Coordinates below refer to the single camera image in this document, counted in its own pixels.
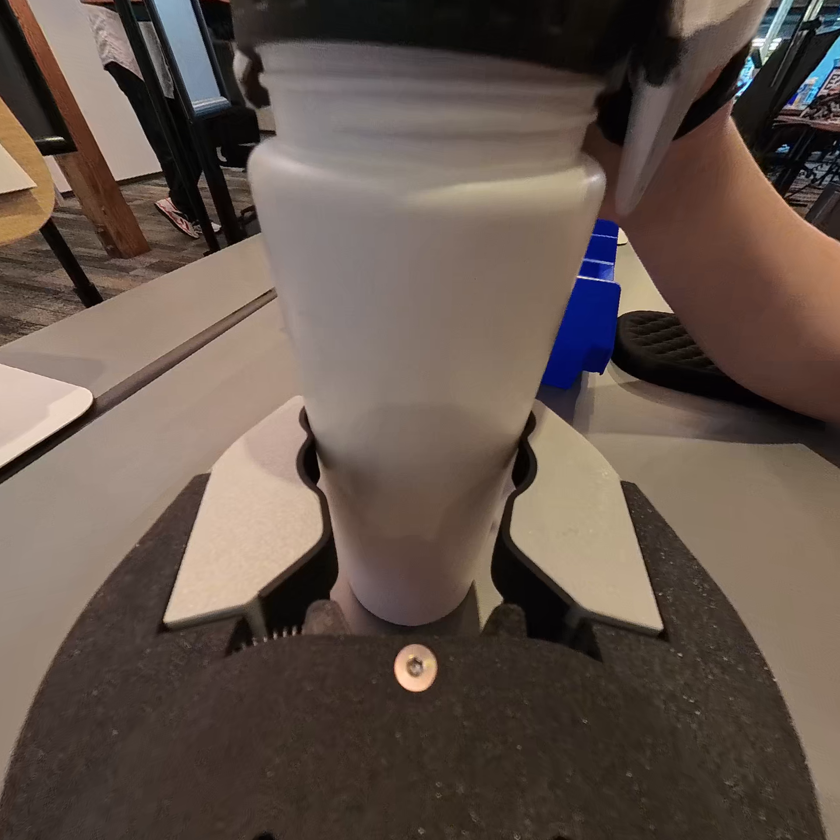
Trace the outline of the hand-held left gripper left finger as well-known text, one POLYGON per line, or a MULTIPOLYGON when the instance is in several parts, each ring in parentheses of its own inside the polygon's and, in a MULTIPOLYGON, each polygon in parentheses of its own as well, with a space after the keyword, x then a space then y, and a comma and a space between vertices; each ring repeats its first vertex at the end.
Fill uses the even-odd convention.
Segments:
POLYGON ((245 641, 299 634, 339 574, 319 459, 299 395, 231 444, 211 468, 163 625, 234 619, 245 641))

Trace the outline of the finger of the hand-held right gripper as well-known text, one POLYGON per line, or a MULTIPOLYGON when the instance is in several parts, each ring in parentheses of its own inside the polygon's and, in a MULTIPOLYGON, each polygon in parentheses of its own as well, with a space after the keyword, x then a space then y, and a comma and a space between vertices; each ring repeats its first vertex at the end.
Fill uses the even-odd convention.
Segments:
POLYGON ((233 72, 238 89, 256 110, 270 107, 270 95, 262 83, 264 66, 259 53, 249 47, 234 46, 233 72))

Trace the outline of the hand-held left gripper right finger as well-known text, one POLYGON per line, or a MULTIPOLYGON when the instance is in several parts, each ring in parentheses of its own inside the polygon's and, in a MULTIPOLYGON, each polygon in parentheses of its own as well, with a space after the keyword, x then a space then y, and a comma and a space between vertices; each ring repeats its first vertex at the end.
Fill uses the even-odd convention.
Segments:
POLYGON ((492 583, 530 639, 580 650, 595 626, 665 630, 623 483, 599 450, 540 401, 520 437, 492 551, 492 583))

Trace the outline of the black bottle lid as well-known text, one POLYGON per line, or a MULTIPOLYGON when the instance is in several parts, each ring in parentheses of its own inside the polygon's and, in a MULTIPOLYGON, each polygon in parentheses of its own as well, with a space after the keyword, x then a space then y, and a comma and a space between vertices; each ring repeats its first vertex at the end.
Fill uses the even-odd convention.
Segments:
POLYGON ((237 43, 311 41, 437 49, 665 81, 682 51, 674 2, 234 1, 237 43))

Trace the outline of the blue plastic bin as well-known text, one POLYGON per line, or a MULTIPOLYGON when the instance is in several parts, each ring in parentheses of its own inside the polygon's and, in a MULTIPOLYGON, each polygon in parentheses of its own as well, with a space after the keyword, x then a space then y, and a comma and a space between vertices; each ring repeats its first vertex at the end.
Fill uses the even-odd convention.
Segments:
POLYGON ((597 219, 541 384, 567 390, 601 375, 613 355, 621 288, 615 279, 618 226, 597 219))

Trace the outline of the white plastic bottle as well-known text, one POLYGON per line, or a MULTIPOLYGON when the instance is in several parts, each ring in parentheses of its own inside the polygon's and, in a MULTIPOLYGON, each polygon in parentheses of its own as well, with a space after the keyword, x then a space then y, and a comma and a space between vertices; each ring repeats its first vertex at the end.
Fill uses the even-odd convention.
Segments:
POLYGON ((602 205, 604 82, 336 41, 258 49, 248 161, 339 569, 398 625, 452 613, 602 205))

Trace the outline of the person's right forearm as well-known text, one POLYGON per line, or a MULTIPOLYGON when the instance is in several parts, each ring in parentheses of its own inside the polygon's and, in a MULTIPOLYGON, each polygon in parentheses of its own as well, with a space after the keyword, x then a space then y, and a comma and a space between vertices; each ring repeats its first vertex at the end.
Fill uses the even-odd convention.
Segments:
POLYGON ((839 418, 838 242, 756 183, 647 192, 623 220, 689 335, 735 382, 839 418))

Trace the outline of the person's right hand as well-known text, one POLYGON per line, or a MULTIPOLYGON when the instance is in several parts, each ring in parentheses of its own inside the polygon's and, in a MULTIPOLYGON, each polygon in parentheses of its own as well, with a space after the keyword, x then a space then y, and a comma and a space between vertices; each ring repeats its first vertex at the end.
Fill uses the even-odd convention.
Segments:
POLYGON ((606 177, 599 216, 618 225, 634 246, 643 239, 671 239, 723 223, 741 204, 761 203, 755 195, 778 196, 762 174, 732 120, 732 102, 712 113, 692 131, 672 140, 633 209, 618 208, 616 189, 624 147, 607 139, 594 124, 586 132, 584 152, 606 177))

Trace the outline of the black framed sign easel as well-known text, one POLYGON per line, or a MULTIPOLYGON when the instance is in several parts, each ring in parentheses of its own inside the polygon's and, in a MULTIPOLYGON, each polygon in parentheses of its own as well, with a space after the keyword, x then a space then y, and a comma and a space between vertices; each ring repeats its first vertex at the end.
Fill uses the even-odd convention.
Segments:
POLYGON ((235 92, 234 43, 229 2, 141 2, 160 40, 170 71, 175 103, 188 125, 189 142, 173 133, 173 123, 149 50, 140 33, 133 2, 114 2, 154 112, 201 222, 210 253, 259 230, 256 210, 239 213, 223 168, 244 170, 260 139, 256 112, 235 92))

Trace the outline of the black mesh office chair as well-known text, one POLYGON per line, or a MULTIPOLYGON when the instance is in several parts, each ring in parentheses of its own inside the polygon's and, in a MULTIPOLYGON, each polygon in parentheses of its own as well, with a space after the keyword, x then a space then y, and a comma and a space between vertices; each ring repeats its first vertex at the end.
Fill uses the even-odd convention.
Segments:
POLYGON ((782 111, 838 39, 838 28, 820 33, 820 18, 801 24, 782 42, 736 100, 732 118, 762 173, 786 197, 805 164, 838 144, 838 131, 801 118, 782 120, 782 111))

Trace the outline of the wooden table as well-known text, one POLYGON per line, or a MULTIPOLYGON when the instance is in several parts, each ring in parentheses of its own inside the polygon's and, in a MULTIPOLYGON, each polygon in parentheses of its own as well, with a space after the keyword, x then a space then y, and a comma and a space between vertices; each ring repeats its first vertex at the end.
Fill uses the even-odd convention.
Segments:
POLYGON ((838 119, 782 113, 773 124, 770 141, 776 192, 787 197, 814 156, 821 160, 825 154, 838 151, 838 133, 838 119))

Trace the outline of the grey metal box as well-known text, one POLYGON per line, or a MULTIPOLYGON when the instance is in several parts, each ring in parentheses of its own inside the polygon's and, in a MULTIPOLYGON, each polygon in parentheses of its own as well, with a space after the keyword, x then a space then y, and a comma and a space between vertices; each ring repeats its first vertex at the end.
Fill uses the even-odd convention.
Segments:
POLYGON ((808 210, 805 221, 839 241, 839 184, 826 185, 808 210))

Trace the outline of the wooden post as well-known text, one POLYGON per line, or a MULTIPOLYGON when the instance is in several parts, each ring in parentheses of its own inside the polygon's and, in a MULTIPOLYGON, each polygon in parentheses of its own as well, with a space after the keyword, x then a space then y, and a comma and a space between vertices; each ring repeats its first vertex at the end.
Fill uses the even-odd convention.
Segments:
POLYGON ((11 1, 9 5, 21 27, 28 52, 34 58, 75 146, 73 152, 58 155, 57 164, 80 209, 110 257, 129 259, 148 253, 151 247, 109 169, 34 12, 26 1, 11 1))

